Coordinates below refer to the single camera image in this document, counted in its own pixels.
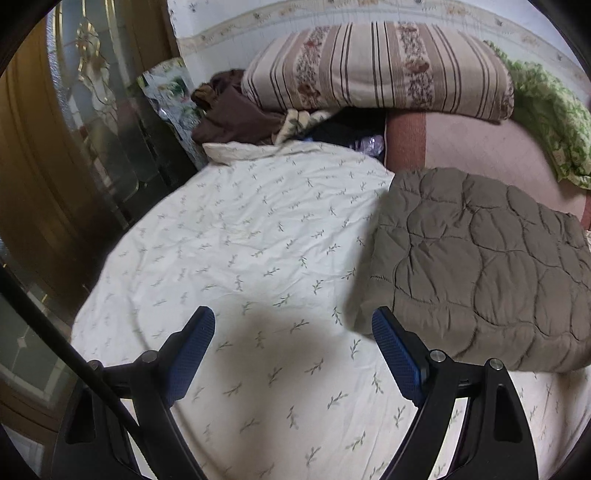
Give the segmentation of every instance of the leaf print bed sheet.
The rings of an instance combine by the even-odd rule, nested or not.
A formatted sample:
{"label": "leaf print bed sheet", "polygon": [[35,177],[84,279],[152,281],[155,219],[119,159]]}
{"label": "leaf print bed sheet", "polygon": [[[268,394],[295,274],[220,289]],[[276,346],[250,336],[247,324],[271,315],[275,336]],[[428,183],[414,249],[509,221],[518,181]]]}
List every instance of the leaf print bed sheet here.
{"label": "leaf print bed sheet", "polygon": [[[110,254],[73,346],[129,362],[209,306],[216,333],[173,414],[210,480],[378,480],[416,412],[355,332],[393,175],[327,144],[206,150],[212,163]],[[512,377],[544,480],[589,420],[588,372]],[[447,472],[464,407],[432,478]]]}

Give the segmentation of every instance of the black cable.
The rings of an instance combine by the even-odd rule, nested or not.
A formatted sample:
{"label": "black cable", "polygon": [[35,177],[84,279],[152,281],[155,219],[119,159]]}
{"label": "black cable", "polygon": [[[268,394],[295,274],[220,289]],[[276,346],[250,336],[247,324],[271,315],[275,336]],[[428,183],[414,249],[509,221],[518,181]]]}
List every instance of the black cable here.
{"label": "black cable", "polygon": [[146,452],[139,425],[119,397],[95,374],[78,351],[62,337],[3,268],[0,268],[0,294],[39,338],[111,409],[142,452]]}

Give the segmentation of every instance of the white wall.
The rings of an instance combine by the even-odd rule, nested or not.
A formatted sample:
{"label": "white wall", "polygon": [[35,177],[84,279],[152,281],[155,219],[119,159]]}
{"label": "white wall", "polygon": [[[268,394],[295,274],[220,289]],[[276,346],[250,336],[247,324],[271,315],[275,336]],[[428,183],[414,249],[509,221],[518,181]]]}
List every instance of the white wall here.
{"label": "white wall", "polygon": [[[371,3],[371,0],[356,1],[365,5]],[[428,5],[429,2],[429,0],[416,1],[424,5]],[[221,22],[273,3],[277,2],[273,0],[168,0],[177,38],[193,37]],[[521,25],[579,64],[552,23],[528,0],[465,0],[464,3],[483,8]]]}

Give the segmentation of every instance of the silver bolt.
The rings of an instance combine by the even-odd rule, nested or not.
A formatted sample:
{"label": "silver bolt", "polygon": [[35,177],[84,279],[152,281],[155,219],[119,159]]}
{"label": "silver bolt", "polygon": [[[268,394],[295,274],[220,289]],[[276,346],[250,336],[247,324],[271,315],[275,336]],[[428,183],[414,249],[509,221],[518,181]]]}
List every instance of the silver bolt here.
{"label": "silver bolt", "polygon": [[443,362],[446,359],[446,354],[443,353],[441,350],[433,350],[429,356],[431,357],[431,360],[433,360],[434,362],[437,362],[438,364],[440,364],[441,362]]}
{"label": "silver bolt", "polygon": [[96,370],[101,366],[101,363],[98,360],[91,360],[90,362],[88,362],[88,366],[91,369]]}
{"label": "silver bolt", "polygon": [[158,352],[156,350],[148,350],[142,353],[141,359],[145,364],[150,364],[158,358]]}
{"label": "silver bolt", "polygon": [[505,366],[498,358],[491,358],[488,363],[495,370],[503,370],[503,367]]}

